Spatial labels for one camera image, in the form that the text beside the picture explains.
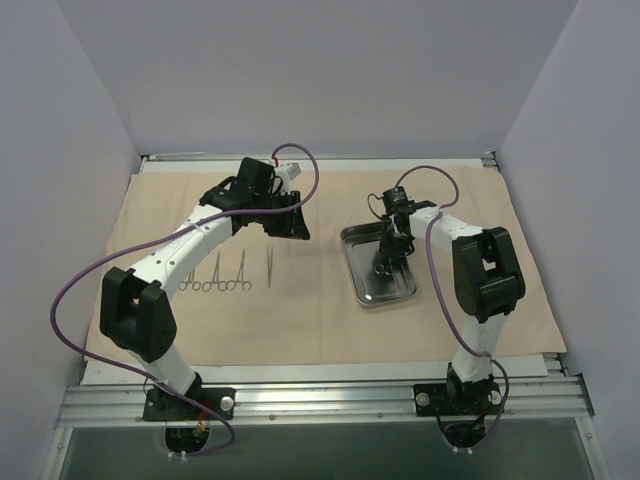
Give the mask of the steel tweezers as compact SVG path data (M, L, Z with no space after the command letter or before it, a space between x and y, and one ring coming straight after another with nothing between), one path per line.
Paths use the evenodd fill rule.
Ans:
M271 288L274 265L274 249L272 245L267 247L267 287Z

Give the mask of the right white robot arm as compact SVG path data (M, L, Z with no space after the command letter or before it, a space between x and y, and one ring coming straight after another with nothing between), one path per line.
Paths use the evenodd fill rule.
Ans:
M425 241L436 298L459 343L449 365L444 400L453 411L467 412L480 400L477 385L487 389L492 381L492 360L501 329L526 292L511 236L503 227L471 225L430 201L411 200L402 186L385 191L382 202L385 213L375 270L391 274L415 251L415 239ZM457 329L446 306L433 247L451 254L454 294L466 314L462 330Z

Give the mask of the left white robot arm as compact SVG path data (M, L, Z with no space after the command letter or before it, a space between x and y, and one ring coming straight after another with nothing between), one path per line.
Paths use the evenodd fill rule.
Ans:
M237 174L206 191L158 249L126 270L111 268L103 278L101 333L164 387L166 408L179 419L200 411L201 381L175 344L170 300L198 264L243 227L258 224L270 237L309 239L302 196L290 186L300 173L296 163L244 158Z

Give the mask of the steel needle holder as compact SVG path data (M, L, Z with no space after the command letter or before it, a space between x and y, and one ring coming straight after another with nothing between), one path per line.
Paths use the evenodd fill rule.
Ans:
M374 255L373 271L376 275L391 276L394 273L394 258L388 254L377 252Z

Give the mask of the steel surgical scissors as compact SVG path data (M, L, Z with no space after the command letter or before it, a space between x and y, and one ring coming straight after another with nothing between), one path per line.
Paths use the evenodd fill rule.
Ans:
M180 291L186 291L186 290L200 291L201 287L202 287L201 282L196 279L195 271L192 270L188 274L187 278L180 283L179 290Z

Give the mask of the metal instrument tray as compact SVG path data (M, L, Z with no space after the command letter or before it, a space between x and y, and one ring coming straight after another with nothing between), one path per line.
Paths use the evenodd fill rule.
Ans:
M378 252L380 221L346 227L341 244L358 303L365 308L382 307L406 301L418 290L417 281L406 258L394 263L391 276L376 275L374 255Z

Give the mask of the steel hemostat forceps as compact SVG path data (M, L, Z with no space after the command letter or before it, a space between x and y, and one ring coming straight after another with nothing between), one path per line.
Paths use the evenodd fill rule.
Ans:
M220 259L220 254L217 254L211 278L208 281L202 283L203 292L210 292L214 288L216 288L220 292L224 292L227 290L227 282L223 281L220 278Z
M243 250L240 257L236 278L233 280L229 280L227 282L228 291L239 290L243 292L249 292L252 289L251 281L245 278L245 262L246 262L246 251Z

